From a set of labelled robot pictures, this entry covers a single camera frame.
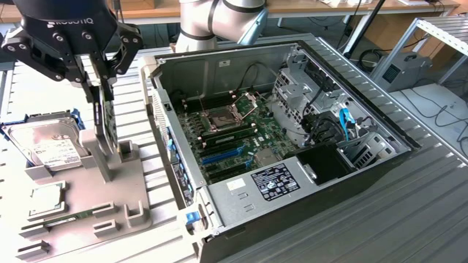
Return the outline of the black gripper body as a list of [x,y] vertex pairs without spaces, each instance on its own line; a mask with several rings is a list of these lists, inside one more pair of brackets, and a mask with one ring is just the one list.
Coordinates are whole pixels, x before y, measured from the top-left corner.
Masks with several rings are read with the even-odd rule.
[[12,54],[26,56],[38,43],[56,53],[102,54],[117,31],[106,1],[13,1],[21,14],[12,32]]

